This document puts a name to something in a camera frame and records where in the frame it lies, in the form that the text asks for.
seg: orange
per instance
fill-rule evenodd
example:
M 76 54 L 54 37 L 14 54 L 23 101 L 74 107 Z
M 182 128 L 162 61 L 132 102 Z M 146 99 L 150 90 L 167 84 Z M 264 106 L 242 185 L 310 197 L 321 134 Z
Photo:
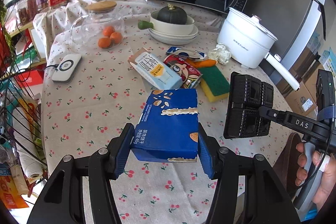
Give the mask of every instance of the orange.
M 101 48 L 108 48 L 111 46 L 112 40 L 109 37 L 103 37 L 98 40 L 98 46 Z
M 123 36 L 121 35 L 120 32 L 114 32 L 110 36 L 114 44 L 119 44 L 123 41 Z
M 115 32 L 115 28 L 113 26 L 107 26 L 105 27 L 105 29 L 103 30 L 103 35 L 105 37 L 110 37 L 114 32 Z

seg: blue box on floor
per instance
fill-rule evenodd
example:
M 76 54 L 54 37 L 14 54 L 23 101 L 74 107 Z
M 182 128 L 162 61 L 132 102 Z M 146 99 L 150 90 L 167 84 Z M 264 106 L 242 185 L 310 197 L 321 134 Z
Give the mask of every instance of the blue box on floor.
M 196 162 L 198 148 L 195 89 L 154 90 L 135 127 L 131 149 L 138 160 Z

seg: white pot handle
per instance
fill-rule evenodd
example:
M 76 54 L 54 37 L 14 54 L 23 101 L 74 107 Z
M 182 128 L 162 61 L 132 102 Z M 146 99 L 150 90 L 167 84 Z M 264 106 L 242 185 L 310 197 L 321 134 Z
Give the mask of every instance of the white pot handle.
M 299 82 L 294 78 L 293 75 L 278 62 L 269 52 L 266 54 L 265 59 L 270 63 L 281 75 L 282 77 L 290 84 L 293 90 L 298 90 L 300 88 Z
M 82 20 L 83 18 L 86 18 L 86 17 L 88 17 L 88 16 L 89 16 L 89 15 L 83 15 L 83 16 L 77 18 L 77 19 L 72 23 L 71 28 L 70 28 L 70 38 L 71 38 L 72 42 L 75 42 L 75 41 L 74 41 L 74 38 L 73 38 L 73 36 L 72 36 L 72 33 L 73 33 L 73 31 L 74 31 L 74 27 L 76 26 L 76 24 L 77 24 L 80 20 Z

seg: pumpkin stem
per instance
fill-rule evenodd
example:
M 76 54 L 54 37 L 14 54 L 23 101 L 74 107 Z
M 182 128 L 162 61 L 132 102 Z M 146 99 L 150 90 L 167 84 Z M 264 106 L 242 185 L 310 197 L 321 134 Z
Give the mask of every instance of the pumpkin stem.
M 174 9 L 175 9 L 175 6 L 172 5 L 172 4 L 170 4 L 170 3 L 168 3 L 168 8 L 169 8 L 169 10 L 174 10 Z

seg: dark green pumpkin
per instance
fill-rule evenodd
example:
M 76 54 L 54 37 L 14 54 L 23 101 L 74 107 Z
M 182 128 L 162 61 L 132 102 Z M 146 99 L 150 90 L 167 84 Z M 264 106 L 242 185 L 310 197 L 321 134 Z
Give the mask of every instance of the dark green pumpkin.
M 180 7 L 168 4 L 157 14 L 157 19 L 162 22 L 185 25 L 187 23 L 187 13 Z

